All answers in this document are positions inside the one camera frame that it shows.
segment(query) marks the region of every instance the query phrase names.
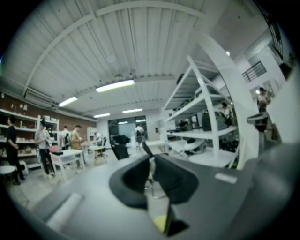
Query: wall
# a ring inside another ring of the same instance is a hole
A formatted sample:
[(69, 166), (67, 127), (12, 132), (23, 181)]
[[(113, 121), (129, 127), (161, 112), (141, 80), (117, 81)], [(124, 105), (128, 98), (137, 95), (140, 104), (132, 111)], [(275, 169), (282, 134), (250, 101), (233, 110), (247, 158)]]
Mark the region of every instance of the wall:
[(136, 112), (133, 114), (117, 114), (110, 116), (108, 118), (103, 118), (97, 123), (97, 131), (103, 136), (106, 136), (107, 142), (106, 147), (110, 148), (110, 142), (109, 142), (109, 132), (108, 132), (108, 121), (113, 119), (122, 119), (122, 118), (130, 118), (130, 117), (138, 117), (138, 116), (146, 116), (146, 125), (147, 125), (147, 131), (148, 131), (148, 140), (149, 141), (155, 141), (159, 140), (159, 133), (155, 132), (155, 128), (158, 128), (158, 121), (160, 119), (160, 113), (159, 112)]
[[(20, 109), (20, 104), (24, 104), (23, 101), (16, 99), (14, 97), (5, 95), (4, 98), (0, 98), (0, 108), (7, 110), (7, 111), (14, 111), (14, 108), (11, 108), (11, 105), (14, 104), (14, 106), (16, 106), (16, 113), (22, 113), (21, 109)], [(41, 115), (41, 117), (43, 115), (49, 115), (50, 117), (53, 118), (57, 118), (60, 120), (59, 122), (59, 131), (63, 130), (64, 126), (68, 126), (68, 129), (70, 131), (72, 131), (76, 125), (80, 124), (83, 126), (83, 128), (80, 131), (80, 135), (82, 139), (86, 139), (86, 135), (87, 135), (87, 127), (96, 127), (96, 122), (91, 122), (91, 121), (87, 121), (87, 120), (82, 120), (82, 119), (77, 119), (77, 118), (72, 118), (72, 117), (68, 117), (56, 112), (52, 112), (50, 110), (46, 110), (46, 109), (42, 109), (42, 108), (38, 108), (36, 106), (32, 106), (30, 104), (27, 104), (28, 106), (28, 110), (26, 112), (27, 116), (31, 116), (31, 117), (37, 117), (38, 115)], [(30, 134), (29, 132), (18, 132), (18, 136), (20, 135), (20, 137), (26, 137), (23, 136), (25, 134)]]

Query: railing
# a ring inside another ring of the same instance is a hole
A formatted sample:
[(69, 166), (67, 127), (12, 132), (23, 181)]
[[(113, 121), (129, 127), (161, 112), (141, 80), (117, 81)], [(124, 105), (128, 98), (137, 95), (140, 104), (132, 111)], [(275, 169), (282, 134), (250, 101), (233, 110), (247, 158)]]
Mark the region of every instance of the railing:
[(274, 48), (276, 49), (276, 52), (283, 60), (282, 40), (281, 40), (280, 31), (277, 23), (274, 17), (270, 13), (268, 13), (256, 0), (254, 0), (254, 2), (259, 8), (259, 10), (261, 11), (264, 19), (267, 22), (270, 33), (272, 35)]
[(254, 64), (251, 68), (249, 68), (246, 72), (244, 72), (242, 75), (246, 81), (246, 83), (249, 83), (253, 81), (254, 79), (258, 78), (259, 76), (263, 75), (266, 71), (263, 64), (259, 61), (258, 63)]

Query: ceiling light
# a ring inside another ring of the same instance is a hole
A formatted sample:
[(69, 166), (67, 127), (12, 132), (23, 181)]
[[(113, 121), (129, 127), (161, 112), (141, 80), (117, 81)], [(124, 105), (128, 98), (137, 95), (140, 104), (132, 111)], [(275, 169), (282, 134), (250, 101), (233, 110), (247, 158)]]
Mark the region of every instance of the ceiling light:
[(109, 113), (99, 114), (99, 115), (95, 115), (94, 118), (101, 118), (105, 116), (110, 116), (110, 114)]
[(77, 97), (71, 97), (67, 99), (66, 101), (63, 101), (62, 103), (58, 104), (58, 107), (64, 107), (65, 105), (68, 105), (69, 103), (72, 103), (76, 101), (78, 98)]
[(123, 111), (123, 113), (134, 113), (134, 112), (140, 112), (142, 110), (143, 110), (142, 108), (138, 108), (138, 109), (126, 110)]
[(115, 88), (120, 88), (120, 87), (125, 87), (125, 86), (130, 86), (133, 85), (135, 82), (134, 80), (126, 80), (126, 81), (122, 81), (122, 82), (116, 82), (116, 83), (112, 83), (106, 86), (102, 86), (102, 87), (98, 87), (96, 88), (97, 92), (104, 92), (104, 91), (108, 91), (111, 89), (115, 89)]

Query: chair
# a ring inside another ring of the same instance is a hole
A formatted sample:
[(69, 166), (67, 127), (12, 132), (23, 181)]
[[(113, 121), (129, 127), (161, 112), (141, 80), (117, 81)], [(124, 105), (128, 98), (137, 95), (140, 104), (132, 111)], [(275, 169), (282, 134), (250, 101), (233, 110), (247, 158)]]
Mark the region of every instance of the chair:
[(112, 145), (112, 151), (116, 155), (118, 160), (128, 158), (129, 154), (125, 144), (115, 144)]

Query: desk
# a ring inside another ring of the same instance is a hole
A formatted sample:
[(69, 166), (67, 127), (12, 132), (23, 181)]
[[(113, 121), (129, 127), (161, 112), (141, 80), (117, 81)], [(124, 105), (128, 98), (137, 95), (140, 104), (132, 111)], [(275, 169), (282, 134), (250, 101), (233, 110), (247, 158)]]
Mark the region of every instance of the desk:
[(97, 166), (99, 165), (98, 162), (98, 152), (100, 153), (100, 156), (103, 157), (105, 163), (106, 163), (106, 159), (104, 158), (104, 155), (102, 153), (102, 150), (104, 149), (104, 146), (90, 146), (89, 149), (94, 151), (94, 165)]
[(145, 142), (148, 147), (165, 147), (165, 152), (169, 153), (169, 144), (166, 141), (163, 140), (157, 140), (157, 141), (146, 141)]
[(67, 181), (68, 179), (66, 176), (64, 164), (72, 163), (72, 165), (75, 167), (75, 162), (77, 160), (79, 160), (83, 169), (85, 169), (85, 165), (84, 165), (84, 161), (83, 161), (83, 151), (76, 150), (76, 149), (68, 149), (68, 150), (63, 150), (62, 152), (63, 152), (63, 154), (59, 155), (59, 156), (52, 154), (52, 153), (50, 153), (50, 155), (51, 155), (51, 160), (53, 163), (53, 168), (54, 168), (55, 173), (57, 172), (56, 165), (60, 166), (62, 176), (63, 176), (64, 180)]

